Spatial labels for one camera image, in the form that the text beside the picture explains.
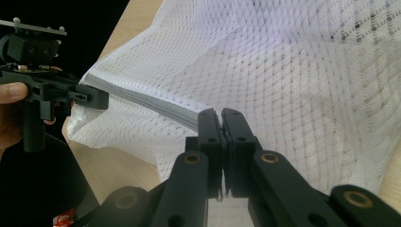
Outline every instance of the table surface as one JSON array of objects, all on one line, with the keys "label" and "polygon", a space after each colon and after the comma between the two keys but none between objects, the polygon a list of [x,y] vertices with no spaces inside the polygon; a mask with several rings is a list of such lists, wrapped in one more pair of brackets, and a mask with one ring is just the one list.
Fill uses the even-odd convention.
[{"label": "table surface", "polygon": [[[162,0],[130,0],[101,57],[148,28],[161,3]],[[126,152],[115,148],[87,148],[72,141],[69,144],[99,202],[103,202],[110,193],[122,186],[140,186],[150,190],[159,183],[155,166]],[[401,213],[400,173],[401,143],[391,160],[379,195]]]}]

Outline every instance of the fingernail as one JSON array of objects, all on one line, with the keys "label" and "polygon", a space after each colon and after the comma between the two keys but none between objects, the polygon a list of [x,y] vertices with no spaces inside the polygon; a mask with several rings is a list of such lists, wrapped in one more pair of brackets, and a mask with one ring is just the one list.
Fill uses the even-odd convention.
[{"label": "fingernail", "polygon": [[9,94],[14,97],[24,96],[26,94],[26,87],[20,83],[12,84],[9,87]]}]

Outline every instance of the white cloth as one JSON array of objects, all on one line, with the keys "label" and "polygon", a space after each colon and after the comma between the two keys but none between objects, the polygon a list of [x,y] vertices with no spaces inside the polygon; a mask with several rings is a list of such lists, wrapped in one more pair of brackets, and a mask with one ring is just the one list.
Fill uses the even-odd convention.
[{"label": "white cloth", "polygon": [[69,136],[154,163],[164,180],[196,132],[115,88],[189,115],[229,107],[313,187],[377,193],[401,138],[400,15],[396,0],[165,0],[149,29],[83,78],[111,107],[78,107]]}]

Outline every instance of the black handle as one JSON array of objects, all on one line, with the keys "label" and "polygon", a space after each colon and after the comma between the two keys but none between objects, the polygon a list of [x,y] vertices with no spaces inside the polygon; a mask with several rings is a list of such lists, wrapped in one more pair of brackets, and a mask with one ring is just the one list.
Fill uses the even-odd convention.
[{"label": "black handle", "polygon": [[36,152],[45,148],[44,122],[39,101],[24,102],[24,151]]}]

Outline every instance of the dark floor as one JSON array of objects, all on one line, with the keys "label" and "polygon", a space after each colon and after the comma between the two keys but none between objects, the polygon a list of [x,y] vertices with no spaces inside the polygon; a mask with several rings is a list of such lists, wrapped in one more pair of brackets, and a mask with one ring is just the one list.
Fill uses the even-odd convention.
[{"label": "dark floor", "polygon": [[[6,0],[0,20],[19,17],[24,24],[64,26],[59,57],[64,72],[80,78],[97,61],[129,0]],[[13,29],[0,26],[0,38]],[[46,131],[62,139],[65,116]],[[26,153],[22,145],[9,148],[0,162],[0,225],[52,226],[52,218],[77,206],[84,216],[97,204],[69,148],[48,139],[46,149]]]}]

